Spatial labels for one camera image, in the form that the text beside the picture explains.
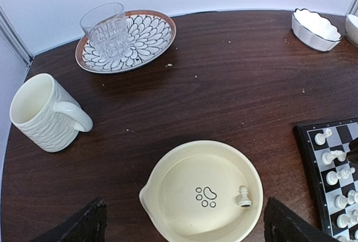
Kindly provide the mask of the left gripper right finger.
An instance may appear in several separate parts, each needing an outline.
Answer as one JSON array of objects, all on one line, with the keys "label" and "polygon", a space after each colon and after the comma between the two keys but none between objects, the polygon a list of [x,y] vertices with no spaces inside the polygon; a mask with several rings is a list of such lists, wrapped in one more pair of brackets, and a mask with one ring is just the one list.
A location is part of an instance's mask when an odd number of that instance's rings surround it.
[{"label": "left gripper right finger", "polygon": [[313,227],[274,197],[264,209],[265,241],[337,241]]}]

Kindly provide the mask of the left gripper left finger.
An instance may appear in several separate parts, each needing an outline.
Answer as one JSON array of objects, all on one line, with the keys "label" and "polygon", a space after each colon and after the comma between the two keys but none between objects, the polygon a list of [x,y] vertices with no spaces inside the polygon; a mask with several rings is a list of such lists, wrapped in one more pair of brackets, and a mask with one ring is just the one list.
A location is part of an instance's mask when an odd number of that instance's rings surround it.
[{"label": "left gripper left finger", "polygon": [[32,241],[105,241],[107,204],[97,197],[65,222]]}]

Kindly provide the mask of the white chess pawn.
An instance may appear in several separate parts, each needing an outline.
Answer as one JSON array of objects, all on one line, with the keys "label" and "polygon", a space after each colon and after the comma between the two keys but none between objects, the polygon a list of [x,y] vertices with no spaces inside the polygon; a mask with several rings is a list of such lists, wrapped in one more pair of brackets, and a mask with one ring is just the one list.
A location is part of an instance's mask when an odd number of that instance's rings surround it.
[{"label": "white chess pawn", "polygon": [[238,204],[240,207],[252,206],[252,201],[248,197],[248,188],[246,186],[240,187],[240,199]]}]

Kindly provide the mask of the cream cat-ear bowl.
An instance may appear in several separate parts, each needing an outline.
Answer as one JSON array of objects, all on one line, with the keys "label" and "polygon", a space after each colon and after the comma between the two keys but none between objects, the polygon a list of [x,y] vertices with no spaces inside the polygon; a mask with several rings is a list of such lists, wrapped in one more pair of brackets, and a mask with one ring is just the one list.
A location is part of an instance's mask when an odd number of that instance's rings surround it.
[{"label": "cream cat-ear bowl", "polygon": [[[240,187],[250,207],[240,207]],[[154,167],[139,200],[168,241],[242,241],[256,226],[263,186],[251,161],[211,140],[182,144]]]}]

